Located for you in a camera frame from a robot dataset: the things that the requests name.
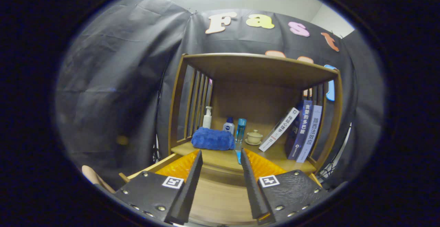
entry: blue bottle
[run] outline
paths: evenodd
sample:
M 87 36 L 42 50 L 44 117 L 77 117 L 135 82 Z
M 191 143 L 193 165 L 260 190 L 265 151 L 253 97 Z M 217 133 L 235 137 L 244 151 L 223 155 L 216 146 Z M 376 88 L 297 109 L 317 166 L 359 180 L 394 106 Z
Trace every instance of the blue bottle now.
M 235 135 L 235 142 L 239 144 L 239 150 L 241 150 L 241 144 L 243 142 L 245 128 L 246 128 L 246 119 L 239 119 L 239 124 L 237 126 L 237 133 Z

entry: ceramic cup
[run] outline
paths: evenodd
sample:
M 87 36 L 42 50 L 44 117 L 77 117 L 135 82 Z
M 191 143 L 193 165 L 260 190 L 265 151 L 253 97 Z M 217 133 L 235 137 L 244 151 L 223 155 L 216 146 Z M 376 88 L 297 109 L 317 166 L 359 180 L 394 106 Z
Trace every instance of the ceramic cup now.
M 260 133 L 258 133 L 258 130 L 253 130 L 253 132 L 248 132 L 247 134 L 247 140 L 252 144 L 258 144 L 263 137 Z

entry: blue cap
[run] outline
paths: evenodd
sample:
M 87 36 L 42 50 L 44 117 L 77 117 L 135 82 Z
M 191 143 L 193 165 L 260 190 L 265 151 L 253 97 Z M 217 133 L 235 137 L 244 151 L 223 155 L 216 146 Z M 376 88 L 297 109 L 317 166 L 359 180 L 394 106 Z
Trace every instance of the blue cap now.
M 239 119 L 239 126 L 245 126 L 246 125 L 246 119 Z

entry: saucer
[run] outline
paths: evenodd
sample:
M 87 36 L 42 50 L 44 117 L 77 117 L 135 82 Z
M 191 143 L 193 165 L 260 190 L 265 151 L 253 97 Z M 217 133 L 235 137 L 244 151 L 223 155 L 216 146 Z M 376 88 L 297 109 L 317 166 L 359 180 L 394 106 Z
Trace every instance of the saucer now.
M 249 143 L 249 142 L 247 141 L 247 138 L 245 138 L 245 142 L 246 142 L 246 144 L 253 145 L 253 146 L 257 146 L 257 145 L 260 145 L 260 144 L 261 144 L 261 141 L 259 141 L 258 144 L 252 144 L 252 143 Z

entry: white pump bottle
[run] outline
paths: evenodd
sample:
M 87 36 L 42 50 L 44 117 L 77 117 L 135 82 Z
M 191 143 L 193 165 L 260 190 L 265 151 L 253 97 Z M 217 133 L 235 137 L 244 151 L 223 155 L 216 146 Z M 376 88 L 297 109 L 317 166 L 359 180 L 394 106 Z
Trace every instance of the white pump bottle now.
M 212 107 L 208 107 L 208 106 L 206 107 L 206 115 L 203 116 L 203 125 L 202 125 L 202 127 L 204 128 L 211 128 L 211 119 L 212 119 L 211 109 Z

